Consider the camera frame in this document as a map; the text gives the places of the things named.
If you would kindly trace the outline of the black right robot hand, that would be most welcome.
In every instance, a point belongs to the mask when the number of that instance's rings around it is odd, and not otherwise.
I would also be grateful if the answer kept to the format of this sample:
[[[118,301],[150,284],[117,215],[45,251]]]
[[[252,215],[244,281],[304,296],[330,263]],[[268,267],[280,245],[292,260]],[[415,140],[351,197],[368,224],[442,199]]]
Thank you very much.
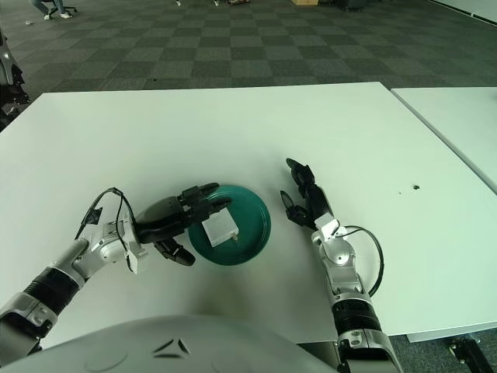
[[[323,189],[315,182],[314,173],[309,165],[302,165],[294,159],[287,158],[292,179],[297,184],[298,193],[303,198],[305,206],[293,202],[284,190],[280,196],[285,207],[287,218],[301,227],[316,230],[315,220],[324,214],[333,214],[331,206]]]

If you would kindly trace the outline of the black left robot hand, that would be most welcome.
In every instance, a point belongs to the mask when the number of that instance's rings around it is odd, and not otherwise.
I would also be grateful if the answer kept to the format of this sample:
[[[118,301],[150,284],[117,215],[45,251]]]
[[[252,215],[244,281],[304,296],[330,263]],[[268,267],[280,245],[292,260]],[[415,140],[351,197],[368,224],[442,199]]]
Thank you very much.
[[[138,242],[152,244],[167,260],[191,267],[196,258],[176,237],[231,204],[231,197],[209,198],[219,188],[218,183],[192,186],[152,204],[134,218]]]

